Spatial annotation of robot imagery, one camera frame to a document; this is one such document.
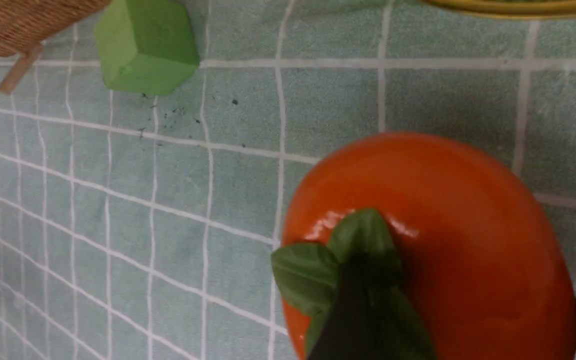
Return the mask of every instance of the yellow plate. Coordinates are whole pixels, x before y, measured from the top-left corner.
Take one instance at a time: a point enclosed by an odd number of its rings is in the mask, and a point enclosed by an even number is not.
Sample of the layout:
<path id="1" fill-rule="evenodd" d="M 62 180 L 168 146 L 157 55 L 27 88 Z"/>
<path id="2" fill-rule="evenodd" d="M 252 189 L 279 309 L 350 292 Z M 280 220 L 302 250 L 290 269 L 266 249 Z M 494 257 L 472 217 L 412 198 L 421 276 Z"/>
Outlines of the yellow plate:
<path id="1" fill-rule="evenodd" d="M 576 17 L 576 0 L 424 0 L 447 10 L 487 18 L 553 19 Z"/>

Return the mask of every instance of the green cube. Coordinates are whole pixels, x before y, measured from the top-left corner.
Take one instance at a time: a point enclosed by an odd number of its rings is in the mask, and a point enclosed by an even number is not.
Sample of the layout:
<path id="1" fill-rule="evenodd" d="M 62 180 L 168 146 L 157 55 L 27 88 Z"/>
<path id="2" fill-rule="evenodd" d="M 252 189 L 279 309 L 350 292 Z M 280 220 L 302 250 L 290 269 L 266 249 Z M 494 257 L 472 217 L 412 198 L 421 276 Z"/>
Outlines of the green cube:
<path id="1" fill-rule="evenodd" d="M 171 0 L 114 0 L 94 38 L 108 89 L 166 95 L 199 67 L 186 9 Z"/>

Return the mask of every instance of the fabric surface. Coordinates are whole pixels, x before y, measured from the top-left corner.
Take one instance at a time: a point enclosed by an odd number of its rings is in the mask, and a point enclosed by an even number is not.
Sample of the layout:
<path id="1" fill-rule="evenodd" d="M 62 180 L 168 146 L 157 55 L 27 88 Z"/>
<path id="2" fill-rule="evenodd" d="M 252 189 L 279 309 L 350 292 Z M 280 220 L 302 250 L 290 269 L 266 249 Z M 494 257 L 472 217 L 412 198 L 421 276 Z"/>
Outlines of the fabric surface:
<path id="1" fill-rule="evenodd" d="M 270 269 L 284 211 L 318 159 L 383 131 L 506 164 L 576 283 L 576 20 L 186 5 L 201 69 L 169 96 L 105 89 L 96 16 L 0 95 L 0 358 L 293 359 Z"/>

